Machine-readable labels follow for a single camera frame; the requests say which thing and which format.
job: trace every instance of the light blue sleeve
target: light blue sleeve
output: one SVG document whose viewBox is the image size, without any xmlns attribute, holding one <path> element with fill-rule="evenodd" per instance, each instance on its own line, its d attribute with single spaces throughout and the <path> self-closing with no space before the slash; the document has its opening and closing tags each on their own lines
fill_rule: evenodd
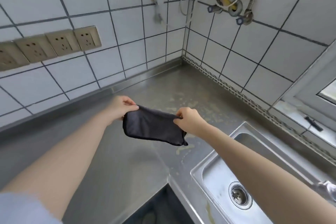
<svg viewBox="0 0 336 224">
<path fill-rule="evenodd" d="M 0 193 L 0 223 L 62 224 L 38 199 L 16 193 Z"/>
</svg>

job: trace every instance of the dark gray cloth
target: dark gray cloth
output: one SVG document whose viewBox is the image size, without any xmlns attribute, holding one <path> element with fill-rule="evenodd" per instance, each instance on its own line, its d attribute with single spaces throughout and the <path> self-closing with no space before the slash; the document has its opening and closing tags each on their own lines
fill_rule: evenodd
<svg viewBox="0 0 336 224">
<path fill-rule="evenodd" d="M 125 114 L 123 129 L 125 135 L 132 138 L 188 145 L 184 140 L 187 133 L 173 122 L 174 119 L 180 117 L 139 105 L 138 110 Z"/>
</svg>

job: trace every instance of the metal backsplash trim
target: metal backsplash trim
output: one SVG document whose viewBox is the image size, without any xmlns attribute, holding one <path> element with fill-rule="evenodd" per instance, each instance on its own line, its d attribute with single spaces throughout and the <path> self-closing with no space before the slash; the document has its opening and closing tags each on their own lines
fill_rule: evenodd
<svg viewBox="0 0 336 224">
<path fill-rule="evenodd" d="M 257 111 L 259 114 L 264 116 L 266 119 L 271 121 L 273 124 L 277 125 L 279 128 L 284 130 L 285 132 L 289 133 L 291 136 L 293 136 L 296 140 L 300 141 L 310 149 L 312 149 L 314 152 L 319 154 L 321 157 L 332 163 L 333 165 L 336 166 L 336 158 L 332 156 L 327 150 L 321 148 L 318 146 L 316 143 L 310 141 L 308 138 L 305 136 L 299 134 L 296 132 L 295 129 L 291 128 L 284 122 L 280 121 L 278 118 L 275 116 L 271 115 L 270 113 L 267 112 L 267 110 L 263 109 L 261 106 L 258 104 L 254 103 L 251 99 L 246 97 L 244 94 L 240 93 L 238 90 L 235 90 L 233 87 L 229 86 L 227 83 L 223 82 L 222 80 L 218 79 L 215 77 L 213 74 L 208 72 L 206 69 L 203 67 L 199 66 L 197 63 L 195 63 L 193 60 L 188 58 L 186 55 L 182 56 L 182 59 L 187 62 L 189 65 L 192 65 L 194 68 L 198 69 L 200 72 L 202 72 L 204 75 L 212 79 L 214 82 L 222 86 L 224 89 L 228 90 L 230 93 L 235 95 L 237 98 L 248 104 L 250 107 L 252 107 L 255 111 Z"/>
</svg>

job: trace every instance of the sink drain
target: sink drain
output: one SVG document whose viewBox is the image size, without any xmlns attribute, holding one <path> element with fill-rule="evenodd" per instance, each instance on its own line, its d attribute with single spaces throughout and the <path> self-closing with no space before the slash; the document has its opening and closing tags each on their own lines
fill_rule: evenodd
<svg viewBox="0 0 336 224">
<path fill-rule="evenodd" d="M 229 196 L 232 203 L 239 209 L 247 210 L 252 206 L 252 198 L 246 189 L 239 183 L 233 182 L 229 186 Z"/>
</svg>

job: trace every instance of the sink basin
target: sink basin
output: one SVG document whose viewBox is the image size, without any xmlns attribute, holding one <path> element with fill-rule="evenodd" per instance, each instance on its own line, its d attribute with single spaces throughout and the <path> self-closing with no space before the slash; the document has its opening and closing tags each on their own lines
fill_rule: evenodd
<svg viewBox="0 0 336 224">
<path fill-rule="evenodd" d="M 308 186 L 330 179 L 289 146 L 257 125 L 252 127 L 245 122 L 230 136 Z M 215 151 L 191 170 L 191 176 L 205 192 L 209 201 L 230 222 L 272 223 Z"/>
</svg>

